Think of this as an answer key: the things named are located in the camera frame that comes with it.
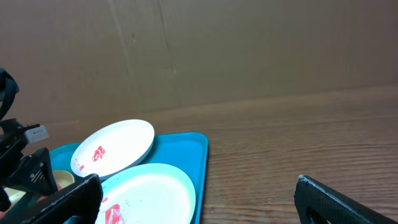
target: plate with red stain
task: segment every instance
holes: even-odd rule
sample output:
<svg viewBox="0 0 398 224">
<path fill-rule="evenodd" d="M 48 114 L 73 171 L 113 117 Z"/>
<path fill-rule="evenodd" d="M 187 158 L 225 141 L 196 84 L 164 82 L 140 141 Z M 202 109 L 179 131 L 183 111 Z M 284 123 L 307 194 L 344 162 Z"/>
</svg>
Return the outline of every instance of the plate with red stain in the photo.
<svg viewBox="0 0 398 224">
<path fill-rule="evenodd" d="M 106 180 L 138 165 L 152 148 L 154 137 L 154 128 L 147 121 L 131 119 L 111 124 L 79 145 L 70 167 L 79 177 L 98 174 L 101 180 Z"/>
<path fill-rule="evenodd" d="M 96 224 L 187 224 L 195 211 L 189 176 L 168 164 L 126 169 L 102 183 L 104 197 Z"/>
</svg>

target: oval white plate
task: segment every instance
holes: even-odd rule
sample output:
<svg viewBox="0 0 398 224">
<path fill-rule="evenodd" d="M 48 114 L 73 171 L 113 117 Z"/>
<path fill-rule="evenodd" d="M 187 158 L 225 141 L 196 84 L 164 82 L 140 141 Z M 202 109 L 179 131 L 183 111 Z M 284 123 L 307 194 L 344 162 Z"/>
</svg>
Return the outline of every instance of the oval white plate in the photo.
<svg viewBox="0 0 398 224">
<path fill-rule="evenodd" d="M 102 183 L 104 197 L 96 224 L 188 224 L 195 210 L 195 188 L 180 169 L 144 164 Z"/>
<path fill-rule="evenodd" d="M 132 119 L 111 124 L 80 144 L 70 161 L 72 171 L 85 177 L 98 174 L 101 180 L 135 166 L 152 147 L 155 131 L 148 122 Z"/>
</svg>

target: blue tray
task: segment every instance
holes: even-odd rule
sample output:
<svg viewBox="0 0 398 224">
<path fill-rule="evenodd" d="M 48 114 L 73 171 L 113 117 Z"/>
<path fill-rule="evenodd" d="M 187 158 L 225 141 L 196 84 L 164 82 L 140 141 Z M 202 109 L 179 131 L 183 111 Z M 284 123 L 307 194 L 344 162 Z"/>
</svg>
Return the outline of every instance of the blue tray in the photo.
<svg viewBox="0 0 398 224">
<path fill-rule="evenodd" d="M 71 143 L 50 152 L 53 170 L 66 170 L 71 174 L 70 160 L 80 143 Z M 201 206 L 205 189 L 208 140 L 200 133 L 176 133 L 155 136 L 154 145 L 141 164 L 164 163 L 184 171 L 193 183 L 196 207 L 191 224 L 200 223 Z"/>
</svg>

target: wooden table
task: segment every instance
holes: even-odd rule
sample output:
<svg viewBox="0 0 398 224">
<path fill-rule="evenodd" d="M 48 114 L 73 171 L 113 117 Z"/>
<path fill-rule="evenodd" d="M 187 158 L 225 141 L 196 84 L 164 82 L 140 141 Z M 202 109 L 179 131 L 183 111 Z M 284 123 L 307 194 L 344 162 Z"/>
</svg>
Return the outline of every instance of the wooden table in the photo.
<svg viewBox="0 0 398 224">
<path fill-rule="evenodd" d="M 122 119 L 210 140 L 203 223 L 299 223 L 299 174 L 398 220 L 398 85 L 48 122 L 27 148 L 82 141 Z"/>
</svg>

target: brown wall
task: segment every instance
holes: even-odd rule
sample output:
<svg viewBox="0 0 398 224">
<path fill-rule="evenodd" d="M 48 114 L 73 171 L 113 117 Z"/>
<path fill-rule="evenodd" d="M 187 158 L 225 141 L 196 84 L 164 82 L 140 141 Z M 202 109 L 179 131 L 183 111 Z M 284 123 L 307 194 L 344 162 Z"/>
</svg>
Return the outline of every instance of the brown wall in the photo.
<svg viewBox="0 0 398 224">
<path fill-rule="evenodd" d="M 32 123 L 396 82 L 397 58 L 396 0 L 0 1 Z"/>
</svg>

